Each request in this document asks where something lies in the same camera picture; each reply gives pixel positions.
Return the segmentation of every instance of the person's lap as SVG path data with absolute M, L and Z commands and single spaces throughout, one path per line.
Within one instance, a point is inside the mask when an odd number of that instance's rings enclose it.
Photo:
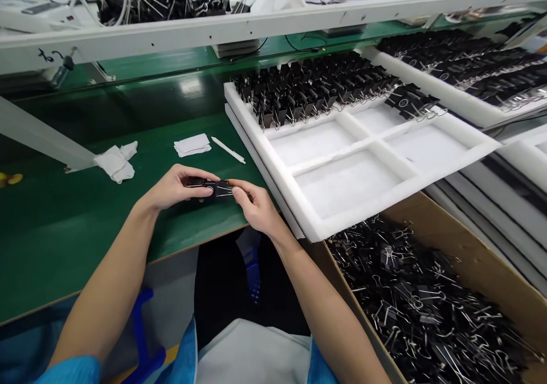
M 199 247 L 194 312 L 201 350 L 237 318 L 289 334 L 309 336 L 296 293 L 270 239 L 262 235 L 258 249 L 260 300 L 251 300 L 243 257 L 236 244 L 241 231 Z

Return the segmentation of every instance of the green table surface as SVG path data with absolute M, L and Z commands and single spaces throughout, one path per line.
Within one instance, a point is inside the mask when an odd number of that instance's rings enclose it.
M 454 27 L 439 21 L 435 28 Z M 223 83 L 253 68 L 375 44 L 421 30 L 396 21 L 370 24 L 361 35 L 329 38 L 325 51 L 296 52 L 284 36 L 255 55 L 218 60 L 210 47 L 104 61 L 117 82 L 87 86 L 79 67 L 61 90 L 7 95 L 22 109 L 74 141 L 101 153 L 139 141 L 135 177 L 122 185 L 99 168 L 64 174 L 63 165 L 0 135 L 0 171 L 22 173 L 0 189 L 0 324 L 80 291 L 112 243 L 132 204 L 177 162 L 264 186 L 224 112 Z M 289 35 L 298 49 L 323 46 L 317 32 Z M 217 136 L 246 158 L 242 165 L 216 145 L 179 159 L 173 141 Z M 246 224 L 232 202 L 183 205 L 158 222 L 149 260 L 158 260 Z
M 241 164 L 211 143 L 209 152 L 179 158 L 173 141 L 215 136 L 243 156 Z M 101 169 L 65 174 L 48 161 L 32 164 L 25 179 L 0 190 L 0 324 L 80 291 L 110 247 L 136 200 L 173 164 L 221 178 L 265 183 L 224 113 L 147 130 L 90 146 L 96 153 L 138 141 L 135 176 L 121 185 Z M 150 245 L 153 262 L 247 224 L 233 199 L 183 202 L 159 217 Z

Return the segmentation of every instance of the white shelf rail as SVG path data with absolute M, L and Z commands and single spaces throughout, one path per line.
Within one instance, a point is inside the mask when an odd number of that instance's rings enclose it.
M 545 0 L 372 0 L 313 6 L 268 15 L 238 14 L 13 35 L 0 39 L 0 75 L 61 66 L 62 56 L 71 52 L 73 47 L 76 47 L 74 63 L 80 64 L 326 28 L 538 1 Z

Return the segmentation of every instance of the yellow object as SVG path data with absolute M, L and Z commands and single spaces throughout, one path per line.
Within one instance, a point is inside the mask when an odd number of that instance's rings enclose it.
M 169 350 L 165 352 L 165 361 L 164 366 L 167 364 L 171 364 L 173 361 L 175 361 L 175 358 L 177 358 L 178 348 L 180 344 L 177 344 L 175 347 L 171 347 Z M 130 368 L 126 372 L 115 376 L 114 378 L 111 378 L 110 380 L 105 381 L 106 384 L 121 384 L 123 381 L 131 375 L 132 372 L 134 372 L 137 369 L 137 366 Z
M 0 188 L 6 187 L 7 185 L 7 175 L 5 173 L 0 172 Z
M 18 174 L 14 174 L 13 176 L 11 176 L 11 177 L 7 180 L 7 183 L 9 183 L 10 185 L 16 185 L 16 184 L 19 183 L 21 180 L 23 180 L 23 175 L 21 175 L 21 173 L 18 173 Z

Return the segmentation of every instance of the white paper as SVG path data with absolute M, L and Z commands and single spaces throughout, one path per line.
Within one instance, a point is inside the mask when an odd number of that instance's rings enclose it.
M 173 145 L 179 157 L 190 156 L 211 150 L 209 139 L 204 133 L 174 142 Z
M 120 184 L 135 175 L 135 170 L 128 161 L 137 153 L 137 145 L 138 142 L 135 141 L 122 146 L 121 149 L 113 146 L 93 160 L 110 176 L 110 179 Z

